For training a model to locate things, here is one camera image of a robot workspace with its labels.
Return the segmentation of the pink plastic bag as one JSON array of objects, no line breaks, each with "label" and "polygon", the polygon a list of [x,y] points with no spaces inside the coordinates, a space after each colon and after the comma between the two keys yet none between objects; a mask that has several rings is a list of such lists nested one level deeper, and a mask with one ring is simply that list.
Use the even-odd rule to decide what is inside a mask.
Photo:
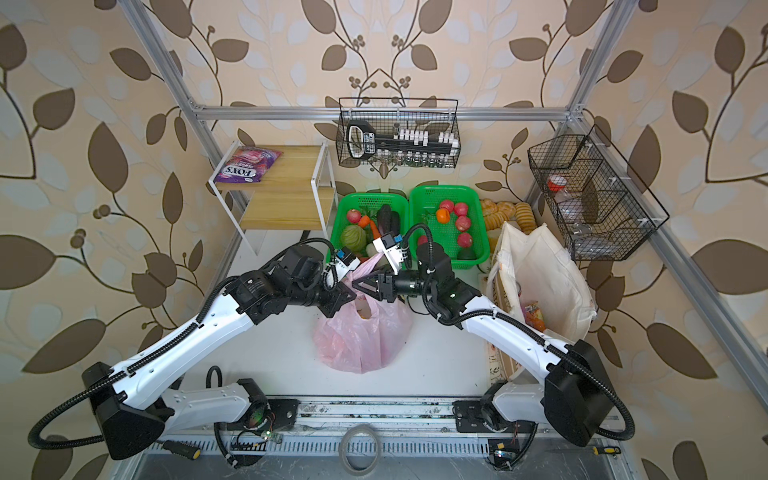
[{"label": "pink plastic bag", "polygon": [[314,331],[317,358],[328,367],[364,374],[390,365],[406,345],[413,318],[399,300],[388,303],[353,291],[353,300]]}]

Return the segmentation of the cream canvas tote bag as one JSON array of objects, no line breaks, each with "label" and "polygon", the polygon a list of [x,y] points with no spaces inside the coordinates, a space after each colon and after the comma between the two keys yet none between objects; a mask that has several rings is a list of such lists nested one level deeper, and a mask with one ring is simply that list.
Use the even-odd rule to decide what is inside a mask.
[{"label": "cream canvas tote bag", "polygon": [[548,227],[526,234],[505,222],[491,239],[495,244],[489,272],[480,277],[481,291],[517,318],[536,304],[547,335],[571,344],[585,339],[597,318],[596,305],[576,263]]}]

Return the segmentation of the purple Fox's candy bag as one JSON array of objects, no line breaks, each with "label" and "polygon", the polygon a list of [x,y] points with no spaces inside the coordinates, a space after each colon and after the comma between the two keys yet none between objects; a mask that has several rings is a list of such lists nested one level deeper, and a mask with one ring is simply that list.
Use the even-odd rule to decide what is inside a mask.
[{"label": "purple Fox's candy bag", "polygon": [[217,183],[260,183],[283,152],[261,147],[238,147],[214,177]]}]

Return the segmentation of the orange Fox's candy bag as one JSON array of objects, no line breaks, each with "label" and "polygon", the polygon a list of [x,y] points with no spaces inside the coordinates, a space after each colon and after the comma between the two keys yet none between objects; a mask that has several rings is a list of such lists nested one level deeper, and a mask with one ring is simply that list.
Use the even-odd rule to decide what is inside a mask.
[{"label": "orange Fox's candy bag", "polygon": [[539,331],[546,330],[543,313],[537,302],[531,302],[522,307],[524,320],[527,326]]}]

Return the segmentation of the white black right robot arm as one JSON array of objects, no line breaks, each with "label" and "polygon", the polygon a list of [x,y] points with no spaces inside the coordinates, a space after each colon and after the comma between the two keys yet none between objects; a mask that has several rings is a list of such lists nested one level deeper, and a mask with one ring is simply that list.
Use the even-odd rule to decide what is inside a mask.
[{"label": "white black right robot arm", "polygon": [[628,441],[636,424],[585,336],[597,314],[586,281],[551,231],[505,223],[483,289],[457,277],[444,249],[426,242],[417,266],[357,271],[352,287],[392,303],[419,297],[431,317],[493,345],[536,381],[491,395],[493,419],[549,424],[576,446],[593,436]]}]

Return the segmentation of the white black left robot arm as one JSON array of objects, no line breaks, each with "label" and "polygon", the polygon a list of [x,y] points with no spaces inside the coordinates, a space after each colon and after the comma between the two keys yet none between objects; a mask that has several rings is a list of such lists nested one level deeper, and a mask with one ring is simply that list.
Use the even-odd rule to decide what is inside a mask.
[{"label": "white black left robot arm", "polygon": [[[173,429],[234,423],[263,401],[251,380],[226,387],[174,393],[172,384],[218,347],[290,305],[316,307],[327,317],[355,294],[343,278],[360,264],[347,248],[323,255],[317,239],[299,241],[264,266],[220,281],[200,312],[155,344],[114,366],[98,362],[84,374],[84,391],[55,407],[28,434],[38,450],[105,443],[111,458],[130,458]],[[96,436],[74,440],[43,437],[43,430],[88,401],[99,426]]]}]

